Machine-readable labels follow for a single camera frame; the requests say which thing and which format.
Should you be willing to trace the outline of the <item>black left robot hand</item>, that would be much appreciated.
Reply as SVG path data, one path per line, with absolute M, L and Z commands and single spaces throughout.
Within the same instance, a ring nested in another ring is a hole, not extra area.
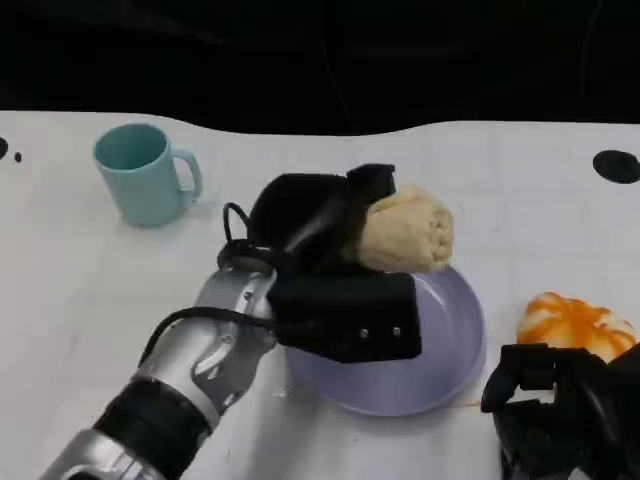
M 299 272 L 338 270 L 369 207 L 396 192 L 394 173 L 392 164 L 363 164 L 344 175 L 282 174 L 256 200 L 249 239 L 283 253 Z

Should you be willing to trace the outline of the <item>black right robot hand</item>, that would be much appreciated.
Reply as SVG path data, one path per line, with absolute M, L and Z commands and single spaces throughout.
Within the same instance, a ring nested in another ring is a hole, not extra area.
M 504 479 L 636 479 L 639 348 L 606 363 L 586 349 L 505 345 L 481 410 Z

